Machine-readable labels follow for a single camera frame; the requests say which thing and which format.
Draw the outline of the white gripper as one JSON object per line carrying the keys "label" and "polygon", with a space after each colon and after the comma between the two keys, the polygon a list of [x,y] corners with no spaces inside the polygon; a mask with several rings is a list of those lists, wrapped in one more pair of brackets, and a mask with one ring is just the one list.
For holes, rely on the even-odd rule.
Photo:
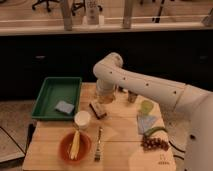
{"label": "white gripper", "polygon": [[96,82],[96,93],[99,97],[114,100],[115,99],[115,85],[98,79]]}

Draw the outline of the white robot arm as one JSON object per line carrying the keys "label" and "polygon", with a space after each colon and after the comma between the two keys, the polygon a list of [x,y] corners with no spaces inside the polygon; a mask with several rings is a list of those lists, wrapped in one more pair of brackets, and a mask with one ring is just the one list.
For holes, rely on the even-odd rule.
{"label": "white robot arm", "polygon": [[213,91],[125,70],[116,52],[98,61],[93,73],[98,95],[111,94],[119,86],[187,114],[190,127],[184,171],[213,171]]}

